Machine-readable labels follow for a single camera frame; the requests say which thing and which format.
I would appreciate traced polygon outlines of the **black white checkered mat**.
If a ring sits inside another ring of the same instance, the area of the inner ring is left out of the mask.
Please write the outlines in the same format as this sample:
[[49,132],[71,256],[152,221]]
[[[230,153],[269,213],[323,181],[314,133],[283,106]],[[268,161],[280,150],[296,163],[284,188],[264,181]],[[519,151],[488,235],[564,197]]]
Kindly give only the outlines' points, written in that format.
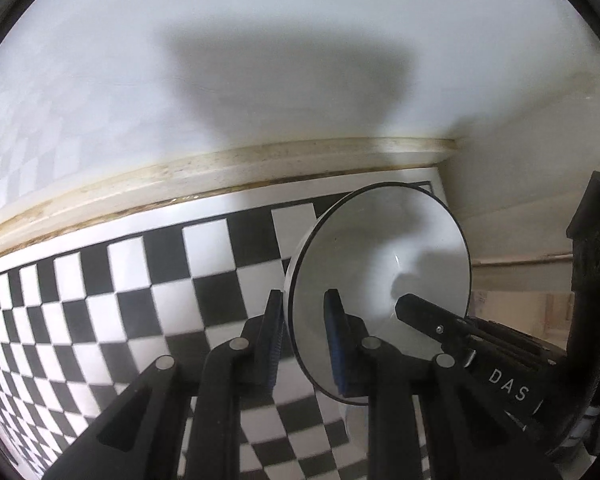
[[138,212],[0,258],[0,462],[38,479],[159,356],[202,360],[283,285],[316,219],[347,193],[432,169],[351,174]]

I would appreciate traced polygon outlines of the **floral white bowl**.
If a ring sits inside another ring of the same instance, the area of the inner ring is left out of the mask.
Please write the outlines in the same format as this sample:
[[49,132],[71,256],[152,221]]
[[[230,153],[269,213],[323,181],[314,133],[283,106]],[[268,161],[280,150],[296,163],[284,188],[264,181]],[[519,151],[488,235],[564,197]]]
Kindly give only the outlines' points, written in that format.
[[341,402],[339,414],[349,442],[358,452],[368,454],[368,406]]

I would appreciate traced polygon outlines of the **black rimmed white bowl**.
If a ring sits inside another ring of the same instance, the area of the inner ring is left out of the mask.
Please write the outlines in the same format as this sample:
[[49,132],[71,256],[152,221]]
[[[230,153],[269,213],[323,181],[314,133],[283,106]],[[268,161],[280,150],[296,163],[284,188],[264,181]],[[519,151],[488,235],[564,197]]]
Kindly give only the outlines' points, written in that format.
[[396,303],[412,294],[465,316],[471,264],[460,225],[424,188],[380,182],[338,200],[302,238],[284,285],[291,347],[317,390],[341,401],[324,322],[329,289],[371,335],[429,361],[440,353],[440,342],[401,322]]

